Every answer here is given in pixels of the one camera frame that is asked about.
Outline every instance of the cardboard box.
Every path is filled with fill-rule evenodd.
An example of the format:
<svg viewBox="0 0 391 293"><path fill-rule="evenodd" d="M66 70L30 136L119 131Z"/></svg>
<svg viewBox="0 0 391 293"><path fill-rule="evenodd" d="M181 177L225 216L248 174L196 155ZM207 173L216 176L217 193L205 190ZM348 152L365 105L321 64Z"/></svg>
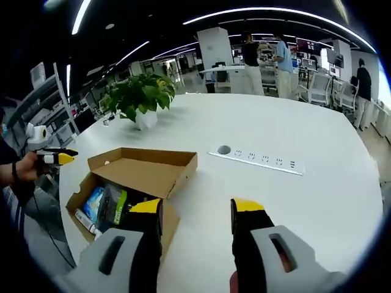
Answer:
<svg viewBox="0 0 391 293"><path fill-rule="evenodd" d="M88 165L90 172L80 184L80 192L73 194L69 199L67 210L85 239L92 242L95 236L76 219L75 210L82 209L96 186L102 186L103 181L109 180L130 189L166 199L183 187L196 170L197 153L118 148L89 158ZM164 201L161 237L162 262L177 229L179 219L174 207Z"/></svg>

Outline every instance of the hand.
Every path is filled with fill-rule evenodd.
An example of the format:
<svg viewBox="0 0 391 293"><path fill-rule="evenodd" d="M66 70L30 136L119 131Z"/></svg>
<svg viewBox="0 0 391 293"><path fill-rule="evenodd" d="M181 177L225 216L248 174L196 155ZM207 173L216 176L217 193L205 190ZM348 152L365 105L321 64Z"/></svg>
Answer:
<svg viewBox="0 0 391 293"><path fill-rule="evenodd" d="M38 156L35 152L30 151L25 157L16 163L16 173L22 181L33 181L38 178ZM47 170L48 166L43 164L42 170Z"/></svg>

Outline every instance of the power strip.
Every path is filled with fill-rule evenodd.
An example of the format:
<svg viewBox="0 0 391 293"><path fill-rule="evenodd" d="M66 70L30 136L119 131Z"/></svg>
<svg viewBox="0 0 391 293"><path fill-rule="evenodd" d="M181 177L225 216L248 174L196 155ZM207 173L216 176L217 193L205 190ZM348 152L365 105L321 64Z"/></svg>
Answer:
<svg viewBox="0 0 391 293"><path fill-rule="evenodd" d="M258 152L254 153L253 151L244 151L239 148L231 148L227 145L222 145L216 150L209 151L208 154L277 171L301 176L304 175L303 163L294 159L287 159L282 156L270 156L268 154Z"/></svg>

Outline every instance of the box lid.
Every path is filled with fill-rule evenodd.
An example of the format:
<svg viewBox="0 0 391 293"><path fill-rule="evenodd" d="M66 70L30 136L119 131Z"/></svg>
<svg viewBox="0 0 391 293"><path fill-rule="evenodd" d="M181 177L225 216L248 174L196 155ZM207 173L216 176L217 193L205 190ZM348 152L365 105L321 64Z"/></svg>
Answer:
<svg viewBox="0 0 391 293"><path fill-rule="evenodd" d="M197 168L197 153L118 148L88 159L92 173L119 185L167 198Z"/></svg>

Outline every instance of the potted plant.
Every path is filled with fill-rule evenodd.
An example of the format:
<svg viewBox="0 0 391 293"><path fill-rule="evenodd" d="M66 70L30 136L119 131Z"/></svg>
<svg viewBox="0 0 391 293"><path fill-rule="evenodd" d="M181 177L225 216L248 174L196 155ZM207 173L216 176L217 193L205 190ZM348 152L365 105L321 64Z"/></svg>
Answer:
<svg viewBox="0 0 391 293"><path fill-rule="evenodd" d="M167 76L139 74L116 83L108 95L111 112L120 110L120 118L130 119L137 129L144 130L156 124L158 105L170 109L175 88Z"/></svg>

